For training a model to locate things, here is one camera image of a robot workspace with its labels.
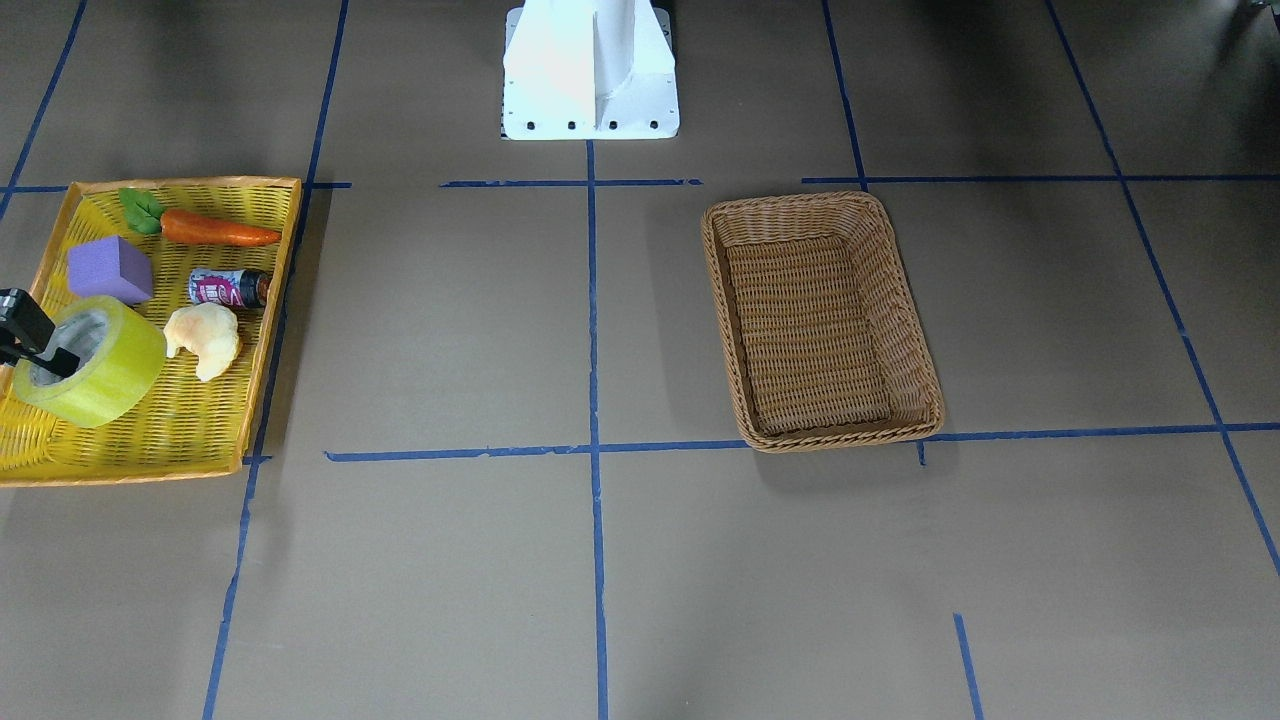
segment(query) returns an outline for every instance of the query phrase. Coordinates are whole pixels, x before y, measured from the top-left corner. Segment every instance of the wicker basket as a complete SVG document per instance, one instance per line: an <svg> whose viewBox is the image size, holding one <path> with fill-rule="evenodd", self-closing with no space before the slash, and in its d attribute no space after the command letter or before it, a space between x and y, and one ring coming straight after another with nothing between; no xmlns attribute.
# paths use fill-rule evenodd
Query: wicker basket
<svg viewBox="0 0 1280 720"><path fill-rule="evenodd" d="M765 452L942 427L942 392L884 208L864 192L760 197L703 217L739 430Z"/></svg>
<svg viewBox="0 0 1280 720"><path fill-rule="evenodd" d="M124 222L116 191L151 191L161 204L280 231L265 247L189 246L140 236ZM165 363L138 405L99 428L77 428L10 396L12 368L0 369L0 486L63 486L172 480L227 475L243 466L280 313L302 182L297 178L219 177L111 183L68 188L31 295L50 315L70 305L67 251L99 237L120 234L151 259L155 296L136 309L164 327L191 304L187 277L197 266L270 272L262 310L237 311L241 354L219 378L201 383L196 357L182 352Z"/></svg>

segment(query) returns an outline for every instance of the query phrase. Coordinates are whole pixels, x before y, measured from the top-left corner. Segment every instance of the can label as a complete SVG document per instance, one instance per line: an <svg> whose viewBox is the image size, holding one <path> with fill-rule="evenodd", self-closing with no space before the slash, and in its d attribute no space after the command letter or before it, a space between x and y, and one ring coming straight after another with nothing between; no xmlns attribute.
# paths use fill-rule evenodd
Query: can label
<svg viewBox="0 0 1280 720"><path fill-rule="evenodd" d="M187 281L195 304L216 302L229 307L262 307L268 278L257 270L210 270L196 268Z"/></svg>

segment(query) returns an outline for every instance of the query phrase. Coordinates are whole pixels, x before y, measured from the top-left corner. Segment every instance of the brown wicker basket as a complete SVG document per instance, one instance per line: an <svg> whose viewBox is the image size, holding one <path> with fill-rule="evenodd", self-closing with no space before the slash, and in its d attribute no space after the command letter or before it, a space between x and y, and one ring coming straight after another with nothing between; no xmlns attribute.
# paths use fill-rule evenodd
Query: brown wicker basket
<svg viewBox="0 0 1280 720"><path fill-rule="evenodd" d="M721 202L703 215L737 427L765 452L942 427L942 392L888 215L865 192Z"/></svg>

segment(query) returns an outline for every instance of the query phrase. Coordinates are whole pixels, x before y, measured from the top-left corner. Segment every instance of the blue tape line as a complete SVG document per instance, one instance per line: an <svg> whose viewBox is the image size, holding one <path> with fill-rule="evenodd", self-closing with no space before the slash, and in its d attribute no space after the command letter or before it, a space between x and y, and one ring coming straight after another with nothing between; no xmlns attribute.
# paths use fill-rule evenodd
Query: blue tape line
<svg viewBox="0 0 1280 720"><path fill-rule="evenodd" d="M18 187L18 177L22 176L22 169L27 165L31 146L36 142L36 133L40 132L40 123L45 119L45 111L49 110L49 101L54 96L54 90L58 88L58 81L63 77L63 68L67 67L67 58L72 54L72 45L76 44L76 35L79 32L79 23L84 17L87 4L88 0L81 0L79 5L76 6L76 17L72 19L70 29L67 31L67 42L63 44L63 54L58 56L58 65L54 67L54 74L49 78L49 86L45 87L45 96L40 100L40 108L36 109L36 118L31 120L31 129L27 131L27 140L22 143L18 163L14 164L13 174L9 176L8 192L0 197L0 219L4 219L4 214L9 210L9 200L13 199L14 188Z"/></svg>
<svg viewBox="0 0 1280 720"><path fill-rule="evenodd" d="M1258 533L1262 536L1262 542L1267 548L1267 553L1271 556L1271 564L1275 568L1276 574L1280 575L1280 555L1276 553L1271 530L1267 528L1262 510L1258 507L1257 500L1253 496L1253 488L1249 484L1249 478L1244 474L1244 466L1240 465L1239 457L1235 454L1235 446L1231 443L1230 430L1228 429L1226 423L1222 421L1222 414L1219 411L1217 401L1213 400L1213 392L1208 387L1208 379L1204 377L1204 370L1201 368L1199 357L1196 355L1196 346L1192 345L1192 338L1187 332L1187 325L1183 323L1181 313L1178 311L1178 304L1174 301L1174 295L1169 290L1169 283L1165 281L1165 272L1160 266L1160 260L1156 258L1155 247L1151 245L1151 237L1147 233L1147 227L1143 224L1142 214L1138 211L1138 204L1134 201L1133 192L1129 190L1129 183L1125 181L1124 173L1120 169L1120 159L1116 156L1115 147L1111 145L1111 138L1107 136L1106 127L1102 124L1102 115L1098 114L1098 108L1093 102L1093 95L1089 92L1089 86L1084 82L1084 73L1080 72L1080 65L1075 61L1075 53L1071 51L1071 44L1066 38L1066 31L1062 28L1062 23L1057 17L1057 10L1053 8L1053 0L1044 0L1044 5L1048 8L1050 18L1053 20L1053 28L1057 31L1059 40L1062 42L1062 50L1066 53L1066 59L1071 64L1071 72L1075 73L1075 81L1079 83L1080 92L1084 95L1084 100L1089 106L1089 114L1093 117L1094 124L1097 124L1098 135L1102 137L1102 145L1107 151L1107 158L1111 159L1111 167L1115 169L1115 174L1120 179L1120 190L1124 191L1125 202L1129 205L1129 213L1133 215L1133 222L1138 227L1138 236L1142 238L1142 246L1147 252L1147 260L1151 263L1151 269L1156 274L1156 282L1160 284L1160 292L1165 296L1165 304L1169 306L1169 313L1174 318L1174 325L1178 328L1178 334L1183 338L1183 347L1187 350L1187 357L1190 360L1192 369L1196 370L1196 380L1201 386L1201 392L1204 393L1204 401L1208 404L1210 414L1213 416L1213 424L1222 438L1222 446L1226 448L1226 455L1231 459L1231 468L1235 470L1235 478L1240 483L1240 491L1244 493L1249 510L1253 512L1253 521L1257 524Z"/></svg>
<svg viewBox="0 0 1280 720"><path fill-rule="evenodd" d="M315 142L311 146L311 163L307 168L306 187L302 191L302 208L298 210L298 227L296 231L293 256L289 259L289 270L284 278L284 296L280 305L280 320L275 328L275 342L271 345L271 364L268 369L266 387L262 392L262 416L259 419L257 436L253 441L255 456L262 455L262 447L266 443L266 428L271 418L271 398L275 395L275 379L280 368L282 348L284 347L284 328L289 319L289 286L293 282L293 274L297 269L298 249L302 246L302 236L306 231L307 214L311 206L312 186L316 179L316 168L320 164L320 149L324 142L325 120L329 115L329 100L333 97L333 83L338 73L338 56L342 51L342 36L347 26L348 1L349 0L342 0L342 8L338 12L338 29L333 38L333 54L329 58L329 76L325 79L324 99L320 101L320 117L316 120ZM209 688L205 692L204 720L212 720L214 708L218 703L218 685L221 682L223 660L227 656L227 638L230 634L232 615L236 610L236 593L239 589L241 566L244 560L244 546L248 541L248 524L251 519L250 502L253 500L253 493L257 489L257 473L260 466L261 465L259 462L250 466L248 483L244 487L244 505L241 509L239 543L236 551L236 571L232 574L232 582L227 585L227 597L223 601L223 620L218 628L218 644L214 647L214 664L209 670Z"/></svg>
<svg viewBox="0 0 1280 720"><path fill-rule="evenodd" d="M991 439L1044 439L1073 437L1126 437L1216 433L1217 425L1146 425L1133 428L1064 428L1048 430L986 430L973 433L938 433L920 442L973 442Z"/></svg>
<svg viewBox="0 0 1280 720"><path fill-rule="evenodd" d="M67 192L65 184L20 184L13 188L14 193L26 195L35 192Z"/></svg>
<svg viewBox="0 0 1280 720"><path fill-rule="evenodd" d="M236 543L236 571L232 573L232 582L227 584L227 594L223 597L223 616L218 623L218 642L214 644L214 665L209 670L209 688L205 691L204 720L212 720L214 706L218 703L218 685L223 678L223 661L227 657L227 641L232 632L232 614L236 610L236 593L239 591L241 568L244 565L244 547L248 544L250 503L253 493L257 492L257 470L260 462L252 462L248 469L248 482L244 484L244 501L241 505L239 539Z"/></svg>
<svg viewBox="0 0 1280 720"><path fill-rule="evenodd" d="M1276 423L1229 423L1226 429L1233 433L1276 432ZM1007 439L1052 439L1088 437L1135 437L1169 434L1212 434L1219 433L1217 425L1138 425L1129 428L1061 428L1047 430L984 430L970 433L941 433L915 442L923 450L927 442L983 442ZM750 446L741 439L694 439L676 442L602 442L602 454L609 452L672 452L687 450L746 450ZM329 452L325 457L333 462L379 462L396 460L447 460L460 457L515 457L529 455L586 455L590 445L534 445L513 447L465 447L448 450L404 450L389 452Z"/></svg>
<svg viewBox="0 0 1280 720"><path fill-rule="evenodd" d="M849 127L849 143L854 149L854 167L858 169L859 184L867 192L867 169L863 167L863 150L858 143L858 127L854 124L854 108L849 102L849 87L845 85L845 68L840 60L840 47L836 44L836 24L831 22L831 4L822 0L822 17L827 22L827 42L831 44L831 60L836 65L836 82L840 85L840 101L845 105L845 124Z"/></svg>
<svg viewBox="0 0 1280 720"><path fill-rule="evenodd" d="M543 445L525 447L465 447L458 450L406 450L392 452L329 452L332 462L387 462L397 460L448 460L460 457L518 457L529 455L585 455L589 445Z"/></svg>
<svg viewBox="0 0 1280 720"><path fill-rule="evenodd" d="M805 177L801 184L946 184L946 183L1012 183L1012 182L1277 182L1274 174L1225 176L869 176Z"/></svg>
<svg viewBox="0 0 1280 720"><path fill-rule="evenodd" d="M694 439L685 442L611 442L600 452L664 452L678 450L741 450L750 447L741 439Z"/></svg>
<svg viewBox="0 0 1280 720"><path fill-rule="evenodd" d="M964 661L964 676L969 683L969 702L973 705L973 720L983 720L982 694L978 692L978 675L973 671L973 655L969 653L969 633L964 629L964 616L954 612L951 619L956 624L956 641L960 642L960 660Z"/></svg>
<svg viewBox="0 0 1280 720"><path fill-rule="evenodd" d="M512 447L462 447L445 450L402 450L387 452L330 452L324 456L332 462L389 462L398 460L451 460L465 457L517 457L530 455L589 455L591 445L530 445ZM749 447L740 439L709 439L686 442L613 442L596 446L605 452L663 452L681 450L739 450Z"/></svg>
<svg viewBox="0 0 1280 720"><path fill-rule="evenodd" d="M703 184L698 178L653 178L653 179L531 179L531 181L451 181L440 187L664 187L680 184Z"/></svg>
<svg viewBox="0 0 1280 720"><path fill-rule="evenodd" d="M588 181L451 181L440 187L586 187Z"/></svg>
<svg viewBox="0 0 1280 720"><path fill-rule="evenodd" d="M881 176L867 178L872 184L910 183L1011 183L1011 182L1116 182L1115 176Z"/></svg>
<svg viewBox="0 0 1280 720"><path fill-rule="evenodd" d="M595 181L595 187L654 187L676 184L703 184L703 181L698 178Z"/></svg>
<svg viewBox="0 0 1280 720"><path fill-rule="evenodd" d="M1280 430L1280 423L1228 423L1226 429L1233 433L1252 433L1260 430Z"/></svg>
<svg viewBox="0 0 1280 720"><path fill-rule="evenodd" d="M1238 173L1224 176L1125 176L1129 182L1276 182L1277 174Z"/></svg>
<svg viewBox="0 0 1280 720"><path fill-rule="evenodd" d="M35 192L67 192L69 186L65 184L19 184L14 187L12 192L15 193L35 193ZM302 187L311 190L351 190L352 184L349 182L303 182Z"/></svg>
<svg viewBox="0 0 1280 720"><path fill-rule="evenodd" d="M1249 479L1244 474L1244 466L1240 464L1240 457L1235 454L1235 443L1231 442L1230 437L1222 433L1222 445L1226 446L1226 455L1231 459L1231 469L1235 470L1235 478L1240 480L1240 491L1244 492L1244 500L1249 505L1249 511L1253 512L1253 521L1258 525L1258 533L1262 536L1262 544L1267 548L1267 555L1271 556L1271 566L1275 568L1276 574L1280 575L1280 552L1276 551L1276 541L1271 537L1271 529L1267 527L1267 520L1262 515L1262 507L1258 506L1258 498L1253 496L1253 487L1249 486Z"/></svg>
<svg viewBox="0 0 1280 720"><path fill-rule="evenodd" d="M591 425L591 543L595 555L595 696L599 720L609 720L609 653L604 621L604 509L600 487L600 364L595 258L595 142L586 141L588 328L591 336L589 404Z"/></svg>

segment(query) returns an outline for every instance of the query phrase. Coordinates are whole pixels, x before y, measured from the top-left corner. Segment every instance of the purple foam cube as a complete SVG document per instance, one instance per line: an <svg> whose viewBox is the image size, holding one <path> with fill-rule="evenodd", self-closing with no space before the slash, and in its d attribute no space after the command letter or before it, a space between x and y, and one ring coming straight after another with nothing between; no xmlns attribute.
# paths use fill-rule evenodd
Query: purple foam cube
<svg viewBox="0 0 1280 720"><path fill-rule="evenodd" d="M67 287L81 297L145 302L151 300L151 259L118 234L77 245L67 254Z"/></svg>

